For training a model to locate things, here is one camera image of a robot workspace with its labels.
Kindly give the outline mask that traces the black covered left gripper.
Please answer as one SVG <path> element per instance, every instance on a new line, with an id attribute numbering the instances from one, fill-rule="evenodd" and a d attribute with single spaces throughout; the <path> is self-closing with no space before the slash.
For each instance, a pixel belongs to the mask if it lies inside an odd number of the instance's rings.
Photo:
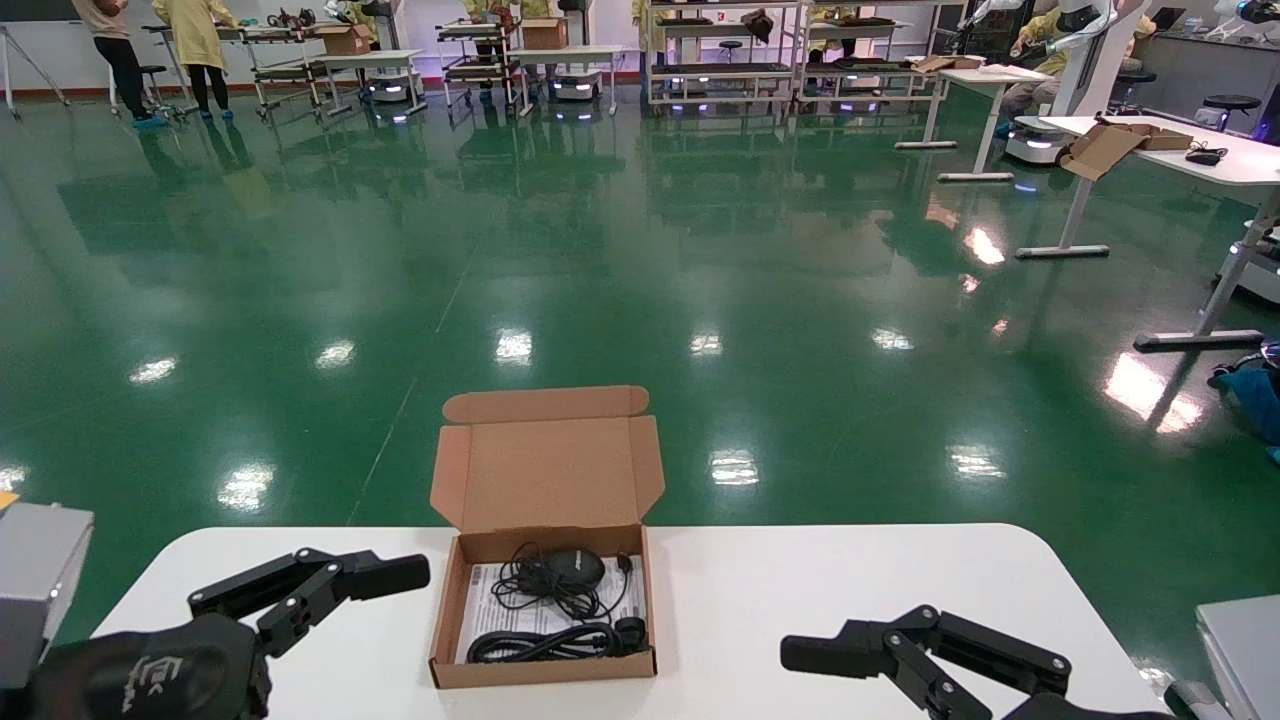
<path id="1" fill-rule="evenodd" d="M 303 547 L 191 593 L 196 619 L 186 624 L 55 648 L 20 691 L 20 717 L 265 719 L 273 684 L 264 653 L 279 659 L 348 600 L 429 582 L 421 553 Z M 251 615 L 257 634 L 237 621 Z"/>

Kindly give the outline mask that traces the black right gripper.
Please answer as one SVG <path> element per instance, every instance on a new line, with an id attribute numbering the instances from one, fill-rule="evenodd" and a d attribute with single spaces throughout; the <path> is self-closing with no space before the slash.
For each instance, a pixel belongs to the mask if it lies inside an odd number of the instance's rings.
<path id="1" fill-rule="evenodd" d="M 888 679 L 932 719 L 991 719 L 992 711 L 937 662 L 943 660 L 1027 696 L 1005 720 L 1174 720 L 1169 712 L 1107 712 L 1066 700 L 1065 659 L 956 614 L 922 605 L 891 621 L 847 620 L 833 638 L 786 635 L 780 661 L 794 673 Z"/>

